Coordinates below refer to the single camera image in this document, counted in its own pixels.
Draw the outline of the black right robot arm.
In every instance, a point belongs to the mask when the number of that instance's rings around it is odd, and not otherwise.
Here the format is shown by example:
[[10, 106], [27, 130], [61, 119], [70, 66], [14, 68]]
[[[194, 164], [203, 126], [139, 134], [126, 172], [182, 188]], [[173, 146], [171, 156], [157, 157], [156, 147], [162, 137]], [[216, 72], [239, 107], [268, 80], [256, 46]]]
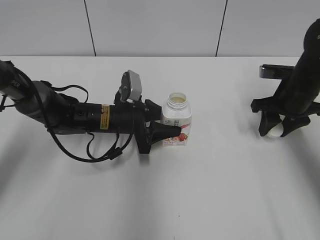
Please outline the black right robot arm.
[[295, 66], [263, 64], [259, 76], [280, 80], [272, 96], [251, 102], [252, 112], [261, 112], [260, 136], [278, 124], [282, 124], [281, 137], [309, 125], [309, 116], [320, 114], [320, 104], [315, 101], [320, 94], [320, 21], [317, 19], [306, 31], [303, 53]]

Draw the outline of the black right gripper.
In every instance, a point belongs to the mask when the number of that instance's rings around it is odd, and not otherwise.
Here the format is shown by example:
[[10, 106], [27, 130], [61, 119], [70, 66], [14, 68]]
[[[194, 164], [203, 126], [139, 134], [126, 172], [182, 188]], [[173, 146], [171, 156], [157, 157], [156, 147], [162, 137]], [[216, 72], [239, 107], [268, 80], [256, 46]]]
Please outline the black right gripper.
[[[259, 76], [263, 79], [280, 80], [272, 96], [253, 99], [251, 102], [252, 112], [261, 111], [258, 128], [261, 137], [266, 136], [273, 127], [281, 123], [279, 114], [286, 116], [282, 121], [281, 138], [309, 125], [309, 115], [320, 114], [320, 104], [315, 102], [320, 93], [319, 72], [261, 72]], [[287, 116], [304, 117], [293, 119]]]

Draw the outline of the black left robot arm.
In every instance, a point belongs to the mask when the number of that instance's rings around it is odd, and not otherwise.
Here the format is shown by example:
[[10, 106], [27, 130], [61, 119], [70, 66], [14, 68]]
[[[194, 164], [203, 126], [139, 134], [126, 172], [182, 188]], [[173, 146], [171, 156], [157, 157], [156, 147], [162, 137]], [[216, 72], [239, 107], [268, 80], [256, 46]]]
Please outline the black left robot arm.
[[0, 63], [0, 109], [6, 108], [6, 98], [21, 114], [44, 124], [48, 132], [57, 135], [113, 133], [128, 134], [122, 147], [113, 144], [103, 155], [115, 158], [135, 138], [138, 151], [148, 154], [154, 143], [178, 137], [179, 126], [160, 123], [162, 108], [149, 99], [142, 100], [140, 76], [132, 70], [122, 74], [114, 104], [80, 102], [63, 92], [71, 88], [53, 87], [48, 81], [32, 81], [11, 61]]

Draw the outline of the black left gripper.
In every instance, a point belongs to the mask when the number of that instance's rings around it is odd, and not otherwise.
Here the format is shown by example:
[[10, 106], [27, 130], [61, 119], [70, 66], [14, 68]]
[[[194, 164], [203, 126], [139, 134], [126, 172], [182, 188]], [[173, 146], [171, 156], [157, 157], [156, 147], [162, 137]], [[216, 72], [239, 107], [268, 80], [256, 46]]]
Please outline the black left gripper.
[[153, 144], [179, 136], [181, 127], [153, 121], [160, 120], [161, 116], [162, 107], [150, 99], [132, 102], [115, 99], [110, 107], [109, 129], [117, 135], [128, 134], [127, 140], [117, 151], [121, 154], [135, 138], [138, 152], [149, 154]]

